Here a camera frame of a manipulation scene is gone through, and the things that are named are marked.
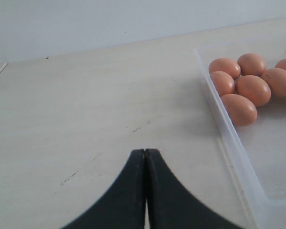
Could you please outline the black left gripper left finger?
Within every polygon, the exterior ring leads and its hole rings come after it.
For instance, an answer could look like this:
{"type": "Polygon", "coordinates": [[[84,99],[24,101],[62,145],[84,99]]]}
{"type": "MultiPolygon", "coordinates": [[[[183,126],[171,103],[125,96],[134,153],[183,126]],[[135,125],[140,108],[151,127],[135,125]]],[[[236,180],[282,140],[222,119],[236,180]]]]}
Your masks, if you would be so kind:
{"type": "Polygon", "coordinates": [[[144,170],[144,150],[133,150],[122,171],[101,198],[64,228],[143,229],[144,170]]]}

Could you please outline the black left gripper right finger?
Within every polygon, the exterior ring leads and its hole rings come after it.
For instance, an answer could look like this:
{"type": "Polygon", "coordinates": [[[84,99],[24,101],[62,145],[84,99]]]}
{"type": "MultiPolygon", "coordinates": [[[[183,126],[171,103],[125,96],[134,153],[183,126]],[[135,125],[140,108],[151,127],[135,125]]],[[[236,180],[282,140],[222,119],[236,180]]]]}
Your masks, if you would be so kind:
{"type": "Polygon", "coordinates": [[[194,197],[172,173],[160,151],[145,150],[151,229],[239,229],[194,197]]]}

